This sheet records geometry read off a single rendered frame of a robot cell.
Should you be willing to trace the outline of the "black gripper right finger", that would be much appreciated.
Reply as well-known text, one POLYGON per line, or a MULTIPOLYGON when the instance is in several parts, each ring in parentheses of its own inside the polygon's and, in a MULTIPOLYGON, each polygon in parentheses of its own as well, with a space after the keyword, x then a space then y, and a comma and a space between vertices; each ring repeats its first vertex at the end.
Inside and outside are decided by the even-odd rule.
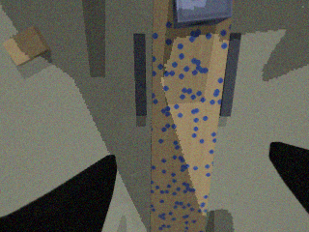
POLYGON ((284 184, 309 214, 309 150, 272 142, 269 158, 284 184))

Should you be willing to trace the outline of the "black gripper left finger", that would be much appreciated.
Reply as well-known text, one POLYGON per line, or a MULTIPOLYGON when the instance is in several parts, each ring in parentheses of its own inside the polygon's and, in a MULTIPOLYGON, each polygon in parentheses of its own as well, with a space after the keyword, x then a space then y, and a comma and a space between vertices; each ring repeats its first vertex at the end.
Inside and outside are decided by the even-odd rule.
POLYGON ((108 155, 41 198, 0 217, 0 232, 101 232, 117 175, 108 155))

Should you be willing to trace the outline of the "grey cube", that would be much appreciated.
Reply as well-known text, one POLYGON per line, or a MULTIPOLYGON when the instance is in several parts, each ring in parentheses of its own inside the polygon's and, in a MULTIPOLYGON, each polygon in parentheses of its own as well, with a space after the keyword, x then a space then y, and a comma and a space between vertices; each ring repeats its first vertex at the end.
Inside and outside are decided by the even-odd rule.
POLYGON ((214 25, 233 16, 233 0, 172 0, 174 29, 214 25))

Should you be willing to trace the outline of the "tan strip with blue dots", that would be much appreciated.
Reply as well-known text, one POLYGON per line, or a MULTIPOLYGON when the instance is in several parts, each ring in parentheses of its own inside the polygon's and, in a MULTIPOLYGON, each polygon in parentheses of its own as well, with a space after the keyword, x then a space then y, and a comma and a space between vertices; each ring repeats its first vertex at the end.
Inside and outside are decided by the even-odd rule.
POLYGON ((232 16, 174 29, 154 0, 151 232, 204 232, 232 16))

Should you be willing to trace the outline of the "tan square block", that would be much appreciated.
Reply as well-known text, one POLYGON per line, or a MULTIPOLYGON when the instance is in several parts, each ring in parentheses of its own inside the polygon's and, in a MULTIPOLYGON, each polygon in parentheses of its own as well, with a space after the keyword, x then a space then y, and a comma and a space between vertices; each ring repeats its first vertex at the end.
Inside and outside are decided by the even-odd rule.
POLYGON ((2 43, 17 66, 34 60, 50 50, 38 26, 32 25, 2 43))

